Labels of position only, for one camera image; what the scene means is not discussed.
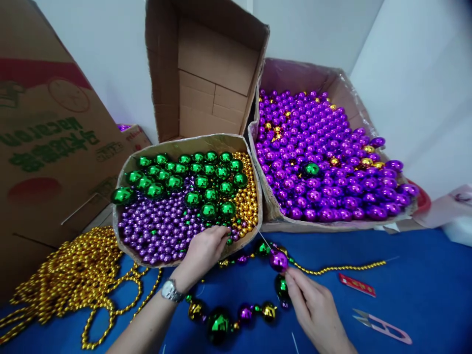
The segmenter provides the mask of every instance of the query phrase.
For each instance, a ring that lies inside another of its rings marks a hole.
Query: large green bead
[[[306,164],[303,167],[303,174],[306,177],[314,177],[318,174],[319,171],[320,171],[320,168],[318,167],[316,163],[313,163],[313,162]]]
[[[170,174],[169,171],[161,169],[159,171],[159,173],[156,174],[155,178],[156,178],[157,181],[165,181],[165,180],[169,179],[170,176],[171,176],[171,174]]]
[[[201,152],[196,152],[192,155],[192,160],[196,163],[203,163],[205,160],[205,155],[203,155]]]
[[[161,168],[159,166],[149,166],[145,169],[146,175],[151,178],[156,178],[160,171]]]
[[[154,181],[150,177],[143,176],[136,183],[136,188],[138,188],[139,190],[146,190],[153,182]]]
[[[146,189],[145,195],[149,199],[161,199],[166,195],[166,189],[160,183],[153,183]]]
[[[176,170],[176,163],[170,161],[166,163],[166,165],[164,166],[164,169],[169,172],[174,172]]]
[[[203,172],[203,166],[198,163],[193,163],[190,165],[190,172],[194,175],[199,175]]]
[[[206,336],[215,346],[221,345],[230,330],[230,315],[227,309],[218,306],[210,312],[206,321]]]
[[[152,165],[152,160],[146,156],[140,156],[136,159],[136,165],[138,168],[143,169]]]
[[[225,195],[225,196],[230,196],[233,195],[235,192],[235,185],[232,184],[231,182],[225,181],[220,184],[220,193]]]
[[[215,171],[216,177],[220,180],[227,180],[230,175],[230,169],[226,166],[218,166]]]
[[[186,175],[188,173],[188,165],[183,165],[181,163],[176,164],[176,169],[174,171],[178,175]]]
[[[136,199],[136,193],[130,187],[119,187],[112,193],[111,201],[116,205],[125,205]]]
[[[237,173],[233,178],[233,182],[235,183],[236,187],[239,189],[244,189],[247,186],[247,176],[244,173]]]
[[[214,188],[208,188],[203,192],[203,198],[207,202],[216,203],[218,201],[218,191]]]
[[[279,297],[282,307],[287,307],[290,303],[289,288],[287,287],[287,282],[285,281],[285,276],[277,274],[275,277],[275,292]]]
[[[157,154],[156,157],[154,158],[154,161],[159,166],[164,167],[164,165],[169,162],[169,157],[167,156],[166,153]]]
[[[184,202],[188,207],[197,207],[202,201],[202,196],[198,192],[188,192],[185,194]]]
[[[170,176],[166,182],[166,187],[172,191],[181,189],[183,187],[183,178],[176,175]]]
[[[220,161],[224,164],[229,163],[233,159],[233,154],[230,152],[222,152],[220,155]]]
[[[218,154],[216,151],[210,150],[205,154],[205,160],[209,163],[215,163],[218,160]]]
[[[141,171],[135,170],[131,171],[130,173],[125,174],[126,182],[130,185],[136,185],[141,177],[144,176],[144,173]]]
[[[254,253],[262,257],[268,256],[270,254],[270,247],[262,238],[259,238],[256,241]]]
[[[215,167],[213,165],[204,165],[203,173],[207,176],[212,176],[215,174]]]
[[[195,187],[198,189],[207,189],[209,184],[208,177],[206,176],[197,176],[195,178]]]
[[[192,157],[187,154],[180,155],[180,157],[178,158],[178,161],[182,165],[188,165],[190,162],[192,162]]]
[[[220,214],[225,219],[232,219],[236,215],[236,204],[224,202],[220,205]]]
[[[242,164],[241,160],[231,160],[230,162],[230,170],[231,172],[242,172],[244,165]]]
[[[200,215],[205,220],[214,220],[216,218],[216,206],[212,203],[203,204],[200,209]]]

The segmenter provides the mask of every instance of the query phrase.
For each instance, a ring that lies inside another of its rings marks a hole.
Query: blue tablecloth
[[[362,265],[396,256],[387,265],[362,272],[344,271],[347,276],[373,286],[377,298],[342,285],[337,272],[313,277],[334,296],[347,335],[360,353],[472,353],[472,248],[450,242],[440,230],[424,230],[388,235],[379,231],[339,234],[265,234],[284,245],[306,268],[333,265]],[[123,270],[132,262],[123,257]],[[164,272],[169,276],[170,269]],[[157,271],[144,277],[144,292],[151,289]],[[199,296],[209,308],[226,306],[236,313],[242,302],[277,304],[274,271],[261,259],[246,265],[214,269],[206,276]],[[135,285],[115,291],[118,306],[127,305],[136,294]],[[411,346],[378,333],[355,320],[353,308],[368,312],[402,330],[412,338]],[[13,308],[6,307],[2,317]],[[166,353],[296,353],[292,332],[300,353],[313,353],[298,325],[293,309],[277,310],[274,324],[258,317],[250,328],[231,335],[223,347],[212,347],[205,326],[187,317],[188,304],[182,303],[164,341]],[[94,352],[104,353],[128,325],[132,313],[120,316],[105,342]],[[33,324],[19,337],[0,347],[2,353],[79,353],[81,333],[90,310],[83,309],[47,325]],[[100,312],[92,327],[91,339],[107,327],[106,311]]]

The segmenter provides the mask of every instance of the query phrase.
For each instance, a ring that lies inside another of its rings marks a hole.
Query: red label
[[[367,285],[358,280],[342,275],[341,273],[339,273],[339,280],[341,281],[341,283],[343,283],[344,285],[347,285],[350,288],[359,290],[360,292],[363,292],[364,294],[377,297],[375,295],[375,289],[372,288],[370,285]]]

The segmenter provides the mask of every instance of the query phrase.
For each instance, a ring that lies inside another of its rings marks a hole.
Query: pile of gold beads
[[[59,250],[48,256],[37,273],[17,287],[10,303],[23,304],[24,307],[1,319],[0,329],[21,322],[0,337],[0,345],[17,336],[34,320],[44,325],[54,316],[63,317],[68,312],[90,307],[91,313],[82,333],[82,349],[95,349],[113,328],[116,317],[135,306],[143,291],[141,277],[147,273],[147,268],[139,272],[134,263],[124,276],[117,279],[118,261],[122,254],[112,227],[93,228],[73,241],[63,243]],[[152,297],[160,280],[161,270],[136,314]],[[138,294],[128,306],[117,309],[109,294],[127,281],[137,285]],[[99,308],[108,311],[109,325],[102,337],[91,343],[90,327]]]
[[[241,160],[243,164],[243,173],[247,176],[247,186],[238,190],[233,199],[236,204],[236,215],[232,220],[232,230],[243,238],[248,232],[251,232],[259,222],[256,182],[253,174],[251,159],[246,152],[235,152],[235,159]]]

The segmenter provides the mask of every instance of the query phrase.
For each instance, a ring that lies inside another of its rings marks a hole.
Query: strand of beads
[[[16,337],[35,320],[44,325],[54,316],[63,317],[69,312],[90,307],[91,313],[82,333],[82,349],[96,348],[113,328],[117,316],[135,306],[142,294],[141,277],[148,269],[139,272],[138,264],[134,263],[124,276],[117,279],[122,254],[111,227],[94,228],[62,244],[58,251],[48,256],[37,273],[17,287],[10,303],[24,307],[0,320],[0,329],[17,323],[0,337],[0,344]],[[161,277],[162,271],[159,270],[154,287],[137,313],[152,297]],[[109,298],[110,292],[127,281],[137,285],[138,294],[129,305],[116,309]],[[100,307],[109,312],[109,326],[98,341],[90,343],[90,327]]]

